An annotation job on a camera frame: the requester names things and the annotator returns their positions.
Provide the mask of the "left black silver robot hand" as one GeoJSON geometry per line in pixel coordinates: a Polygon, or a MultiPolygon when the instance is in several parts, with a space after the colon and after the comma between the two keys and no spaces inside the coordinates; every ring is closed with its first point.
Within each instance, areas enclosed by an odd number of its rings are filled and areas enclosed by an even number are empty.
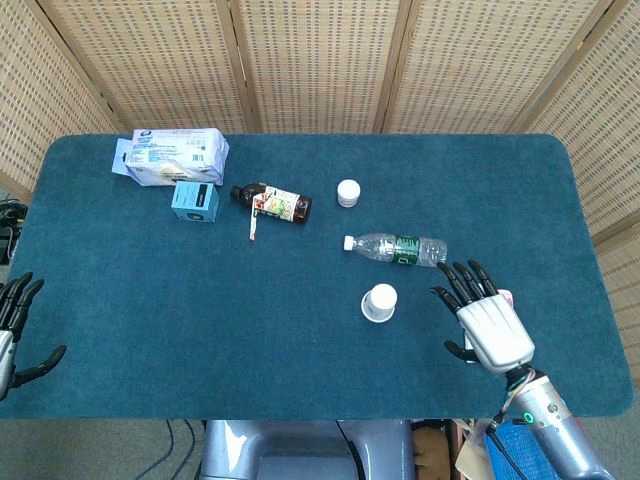
{"type": "Polygon", "coordinates": [[[40,364],[16,370],[15,356],[29,309],[45,284],[43,279],[33,281],[32,278],[33,273],[27,272],[1,285],[1,400],[7,397],[10,390],[47,375],[66,353],[67,347],[60,345],[40,364]]]}

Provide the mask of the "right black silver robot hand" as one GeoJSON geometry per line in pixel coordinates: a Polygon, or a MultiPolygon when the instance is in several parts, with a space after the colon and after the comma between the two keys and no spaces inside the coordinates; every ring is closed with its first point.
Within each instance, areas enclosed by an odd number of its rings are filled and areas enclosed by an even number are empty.
{"type": "Polygon", "coordinates": [[[505,296],[499,293],[485,269],[475,260],[437,268],[449,281],[449,290],[431,289],[456,317],[470,346],[451,340],[445,348],[456,358],[476,362],[492,373],[507,373],[529,363],[535,345],[505,296]]]}

